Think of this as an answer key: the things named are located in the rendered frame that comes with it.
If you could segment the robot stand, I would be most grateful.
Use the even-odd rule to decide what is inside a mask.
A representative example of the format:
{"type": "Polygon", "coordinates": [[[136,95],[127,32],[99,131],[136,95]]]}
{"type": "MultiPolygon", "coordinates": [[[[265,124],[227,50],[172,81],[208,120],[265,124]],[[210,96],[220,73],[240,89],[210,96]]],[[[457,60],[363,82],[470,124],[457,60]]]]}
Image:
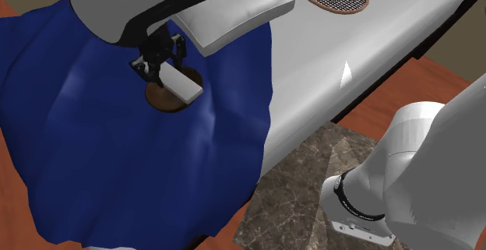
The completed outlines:
{"type": "Polygon", "coordinates": [[[410,250],[336,232],[319,206],[324,180],[362,163],[376,140],[328,122],[264,174],[234,236],[243,250],[410,250]]]}

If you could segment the brown round plate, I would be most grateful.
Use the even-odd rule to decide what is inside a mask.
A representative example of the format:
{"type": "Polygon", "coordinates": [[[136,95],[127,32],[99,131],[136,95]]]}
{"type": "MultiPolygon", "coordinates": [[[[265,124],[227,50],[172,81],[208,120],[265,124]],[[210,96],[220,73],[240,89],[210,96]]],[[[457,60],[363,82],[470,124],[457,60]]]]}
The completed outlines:
{"type": "MultiPolygon", "coordinates": [[[[203,87],[203,77],[196,69],[183,67],[181,72],[194,83],[203,87]]],[[[158,86],[156,83],[146,84],[145,98],[152,107],[165,113],[175,113],[189,107],[189,104],[186,104],[171,91],[163,86],[158,86]]]]}

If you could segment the white flat rectangular box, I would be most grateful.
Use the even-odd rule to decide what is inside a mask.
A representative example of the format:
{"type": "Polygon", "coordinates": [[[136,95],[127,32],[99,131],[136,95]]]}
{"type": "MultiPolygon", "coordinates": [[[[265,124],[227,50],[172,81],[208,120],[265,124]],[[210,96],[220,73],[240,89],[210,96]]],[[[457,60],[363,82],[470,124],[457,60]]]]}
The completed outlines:
{"type": "Polygon", "coordinates": [[[190,104],[203,93],[200,85],[166,62],[160,65],[159,78],[162,85],[185,104],[190,104]]]}

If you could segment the white pillow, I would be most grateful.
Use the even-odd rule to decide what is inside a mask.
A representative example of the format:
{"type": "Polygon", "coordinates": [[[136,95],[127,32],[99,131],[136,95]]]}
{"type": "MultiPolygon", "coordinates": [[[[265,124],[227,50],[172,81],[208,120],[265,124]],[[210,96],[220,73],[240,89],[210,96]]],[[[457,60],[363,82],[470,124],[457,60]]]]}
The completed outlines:
{"type": "Polygon", "coordinates": [[[247,32],[289,13],[295,0],[206,0],[171,17],[199,53],[210,56],[247,32]]]}

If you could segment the white bed with dark frame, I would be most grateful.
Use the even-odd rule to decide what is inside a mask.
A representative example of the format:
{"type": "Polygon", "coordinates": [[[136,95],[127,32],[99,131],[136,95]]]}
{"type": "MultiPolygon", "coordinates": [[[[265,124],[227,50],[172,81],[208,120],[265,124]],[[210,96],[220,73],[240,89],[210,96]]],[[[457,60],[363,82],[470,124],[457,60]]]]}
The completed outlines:
{"type": "MultiPolygon", "coordinates": [[[[391,68],[462,0],[369,0],[355,14],[295,0],[256,39],[263,61],[241,52],[246,79],[273,74],[271,122],[256,171],[265,174],[304,137],[391,68]]],[[[148,28],[152,34],[171,17],[148,28]]],[[[247,32],[207,56],[207,90],[233,86],[216,63],[247,32]]],[[[486,74],[446,104],[400,108],[360,166],[327,178],[321,203],[334,228],[368,241],[399,238],[414,250],[475,250],[486,241],[486,74]]]]}

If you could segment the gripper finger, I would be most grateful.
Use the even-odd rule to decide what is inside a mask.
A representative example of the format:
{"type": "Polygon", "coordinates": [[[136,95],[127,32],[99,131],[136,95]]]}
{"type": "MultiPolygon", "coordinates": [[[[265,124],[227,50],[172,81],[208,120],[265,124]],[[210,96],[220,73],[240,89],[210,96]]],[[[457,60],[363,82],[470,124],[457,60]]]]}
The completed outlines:
{"type": "Polygon", "coordinates": [[[175,34],[171,38],[176,48],[175,54],[171,56],[171,59],[174,63],[174,67],[178,71],[181,71],[183,59],[187,56],[185,38],[180,34],[175,34]]]}
{"type": "Polygon", "coordinates": [[[160,66],[151,64],[140,56],[136,60],[130,61],[131,68],[147,83],[156,83],[158,86],[163,87],[163,83],[160,80],[160,66]]]}

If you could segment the blue blanket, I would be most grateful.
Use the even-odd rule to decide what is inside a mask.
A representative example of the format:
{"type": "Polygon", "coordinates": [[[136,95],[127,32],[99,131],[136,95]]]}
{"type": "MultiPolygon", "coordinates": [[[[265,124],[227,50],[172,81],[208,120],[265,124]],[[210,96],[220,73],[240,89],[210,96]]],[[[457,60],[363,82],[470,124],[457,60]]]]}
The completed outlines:
{"type": "Polygon", "coordinates": [[[129,66],[139,52],[95,37],[68,0],[0,18],[0,128],[39,235],[184,250],[217,234],[260,178],[271,47],[269,24],[209,57],[189,44],[202,95],[164,113],[129,66]]]}

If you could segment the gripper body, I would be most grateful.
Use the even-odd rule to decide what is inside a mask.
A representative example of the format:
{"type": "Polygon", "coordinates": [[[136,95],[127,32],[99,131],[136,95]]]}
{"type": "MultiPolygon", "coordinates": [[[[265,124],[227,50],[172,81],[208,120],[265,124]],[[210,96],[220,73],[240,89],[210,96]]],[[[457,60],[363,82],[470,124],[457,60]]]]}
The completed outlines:
{"type": "Polygon", "coordinates": [[[146,62],[161,64],[174,56],[174,41],[166,24],[155,30],[141,45],[141,55],[146,62]]]}

